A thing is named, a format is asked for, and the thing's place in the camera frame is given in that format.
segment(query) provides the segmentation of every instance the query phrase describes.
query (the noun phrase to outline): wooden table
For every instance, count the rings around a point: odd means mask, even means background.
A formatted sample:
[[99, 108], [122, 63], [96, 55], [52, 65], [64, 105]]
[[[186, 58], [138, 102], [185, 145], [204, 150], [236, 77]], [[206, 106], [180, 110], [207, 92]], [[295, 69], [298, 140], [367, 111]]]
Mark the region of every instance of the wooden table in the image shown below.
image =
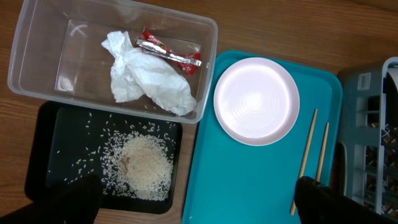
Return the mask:
[[[342, 0], [142, 0], [214, 19], [218, 53], [235, 49], [337, 73], [398, 56], [398, 12]], [[22, 0], [0, 0], [0, 216], [30, 203], [24, 195], [37, 110], [44, 102], [7, 87]], [[101, 209], [96, 223], [180, 223], [196, 125], [185, 125], [174, 204], [163, 215]]]

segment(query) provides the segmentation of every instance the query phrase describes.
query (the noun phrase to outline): barcode sticker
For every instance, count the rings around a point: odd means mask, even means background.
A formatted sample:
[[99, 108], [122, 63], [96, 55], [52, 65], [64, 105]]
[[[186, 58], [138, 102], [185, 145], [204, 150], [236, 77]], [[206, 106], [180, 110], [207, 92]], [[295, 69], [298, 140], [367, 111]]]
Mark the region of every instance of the barcode sticker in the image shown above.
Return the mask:
[[363, 73], [358, 76], [358, 90], [368, 90], [371, 86], [371, 73]]

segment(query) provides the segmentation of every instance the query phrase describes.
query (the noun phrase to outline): wooden chopstick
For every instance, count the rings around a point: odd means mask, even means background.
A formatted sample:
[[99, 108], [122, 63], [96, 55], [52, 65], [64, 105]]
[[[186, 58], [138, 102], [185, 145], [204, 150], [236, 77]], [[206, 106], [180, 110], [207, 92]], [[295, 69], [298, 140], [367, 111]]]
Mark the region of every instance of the wooden chopstick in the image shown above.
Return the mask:
[[[305, 146], [304, 157], [303, 157], [303, 161], [301, 163], [300, 175], [298, 176], [299, 178], [304, 175], [305, 165], [307, 163], [308, 153], [310, 152], [310, 147], [311, 147], [313, 129], [315, 127], [315, 121], [317, 120], [317, 114], [318, 114], [318, 109], [315, 109], [315, 112], [314, 112], [313, 118], [312, 118], [310, 134], [308, 135], [307, 145]], [[293, 203], [292, 203], [292, 208], [290, 209], [290, 214], [294, 215], [295, 211], [296, 211], [296, 204], [295, 204], [294, 198], [293, 198]]]
[[321, 179], [321, 172], [322, 172], [322, 166], [323, 166], [323, 158], [325, 157], [325, 149], [326, 149], [326, 142], [328, 140], [328, 132], [329, 132], [329, 122], [326, 124], [325, 128], [325, 134], [323, 135], [323, 142], [322, 142], [322, 149], [321, 149], [321, 155], [319, 157], [319, 163], [318, 163], [318, 170], [317, 170], [317, 178], [316, 180], [319, 182]]

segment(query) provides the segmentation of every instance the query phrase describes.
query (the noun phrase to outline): round plate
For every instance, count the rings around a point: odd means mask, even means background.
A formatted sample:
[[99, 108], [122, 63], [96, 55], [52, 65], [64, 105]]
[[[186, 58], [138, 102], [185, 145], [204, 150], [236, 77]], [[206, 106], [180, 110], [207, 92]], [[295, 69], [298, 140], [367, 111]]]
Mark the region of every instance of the round plate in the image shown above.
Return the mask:
[[265, 146], [282, 139], [299, 115], [300, 96], [289, 72], [265, 58], [247, 58], [218, 80], [214, 108], [221, 127], [235, 140]]

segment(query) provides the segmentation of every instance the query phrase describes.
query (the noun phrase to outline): teal tray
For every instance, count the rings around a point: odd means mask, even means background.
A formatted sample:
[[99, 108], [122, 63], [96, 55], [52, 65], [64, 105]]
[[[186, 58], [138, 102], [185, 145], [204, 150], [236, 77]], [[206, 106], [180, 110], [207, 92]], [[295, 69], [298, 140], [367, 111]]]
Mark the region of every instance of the teal tray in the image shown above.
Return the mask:
[[328, 185], [343, 92], [334, 74], [271, 59], [293, 77], [300, 93], [300, 113], [292, 130], [280, 141], [255, 147], [229, 137], [216, 119], [214, 89], [221, 74], [233, 63], [261, 57], [227, 51], [216, 58], [205, 114], [200, 121], [193, 155], [183, 224], [197, 223], [300, 223], [290, 215], [315, 108], [318, 117], [305, 175], [315, 178], [326, 122], [330, 128], [321, 183]]

